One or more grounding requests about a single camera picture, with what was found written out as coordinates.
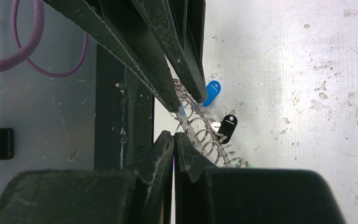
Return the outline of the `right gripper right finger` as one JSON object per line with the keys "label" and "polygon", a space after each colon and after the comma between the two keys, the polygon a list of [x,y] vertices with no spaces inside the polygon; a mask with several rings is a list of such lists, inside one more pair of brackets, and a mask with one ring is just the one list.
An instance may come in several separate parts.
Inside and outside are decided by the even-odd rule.
{"label": "right gripper right finger", "polygon": [[292,169],[219,168],[174,135],[178,224],[343,224],[326,181]]}

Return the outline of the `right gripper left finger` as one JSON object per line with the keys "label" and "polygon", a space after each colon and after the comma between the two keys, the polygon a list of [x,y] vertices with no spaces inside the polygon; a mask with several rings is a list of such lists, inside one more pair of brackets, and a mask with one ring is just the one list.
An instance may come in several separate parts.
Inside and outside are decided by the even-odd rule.
{"label": "right gripper left finger", "polygon": [[0,224],[168,224],[173,151],[163,131],[122,170],[22,172],[0,196]]}

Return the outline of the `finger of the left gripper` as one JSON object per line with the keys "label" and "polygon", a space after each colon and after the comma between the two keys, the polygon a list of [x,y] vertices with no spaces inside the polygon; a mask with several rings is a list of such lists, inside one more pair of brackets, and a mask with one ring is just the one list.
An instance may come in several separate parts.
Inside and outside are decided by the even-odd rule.
{"label": "finger of the left gripper", "polygon": [[169,112],[180,102],[159,42],[129,0],[47,0],[133,72]]}
{"label": "finger of the left gripper", "polygon": [[165,56],[192,98],[207,98],[202,63],[206,2],[204,0],[134,0]]}

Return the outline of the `key with blue tag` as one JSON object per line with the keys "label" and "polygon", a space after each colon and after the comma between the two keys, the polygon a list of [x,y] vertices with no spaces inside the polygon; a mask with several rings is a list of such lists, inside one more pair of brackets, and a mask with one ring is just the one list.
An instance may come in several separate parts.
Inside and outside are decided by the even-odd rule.
{"label": "key with blue tag", "polygon": [[211,103],[215,100],[215,98],[220,93],[221,85],[218,81],[213,80],[209,82],[209,84],[206,86],[206,91],[207,91],[207,98],[202,103],[203,107],[208,107],[209,105],[211,105]]}

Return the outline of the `key with black tag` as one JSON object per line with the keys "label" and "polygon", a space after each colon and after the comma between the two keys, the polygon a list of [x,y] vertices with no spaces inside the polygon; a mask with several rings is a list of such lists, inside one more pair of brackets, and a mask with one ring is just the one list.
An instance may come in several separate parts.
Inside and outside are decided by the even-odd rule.
{"label": "key with black tag", "polygon": [[236,111],[232,110],[228,115],[226,115],[221,122],[213,122],[211,124],[212,129],[214,130],[217,139],[219,142],[224,145],[227,144],[238,124],[238,119],[235,116]]}

